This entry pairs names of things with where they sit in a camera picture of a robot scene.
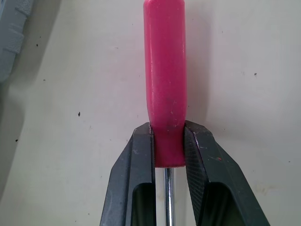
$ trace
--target pink plastic handle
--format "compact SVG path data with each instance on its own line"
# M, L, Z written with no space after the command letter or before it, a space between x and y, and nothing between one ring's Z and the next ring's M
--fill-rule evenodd
M185 6L183 0L145 0L146 95L155 136L155 166L185 165Z

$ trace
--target metal screwdriver shaft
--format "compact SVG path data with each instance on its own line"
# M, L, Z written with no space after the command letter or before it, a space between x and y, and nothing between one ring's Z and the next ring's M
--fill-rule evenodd
M166 226L175 226L174 222L174 169L164 169L165 180L165 219Z

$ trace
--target gray plastic object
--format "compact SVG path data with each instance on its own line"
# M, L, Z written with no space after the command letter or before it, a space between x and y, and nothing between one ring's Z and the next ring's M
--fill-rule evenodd
M23 27L33 0L0 0L0 82L8 78L20 53Z

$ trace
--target clamp jaw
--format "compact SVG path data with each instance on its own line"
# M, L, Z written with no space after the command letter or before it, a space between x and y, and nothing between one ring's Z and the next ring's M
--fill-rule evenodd
M186 121L186 174L197 226L269 226L238 164L204 126ZM100 226L155 226L154 135L133 132L111 170Z

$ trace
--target pink screwdriver handle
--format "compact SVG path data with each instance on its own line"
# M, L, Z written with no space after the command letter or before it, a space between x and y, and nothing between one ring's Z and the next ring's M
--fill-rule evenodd
M155 166L184 166L184 0L145 0L144 45L147 109L155 136Z

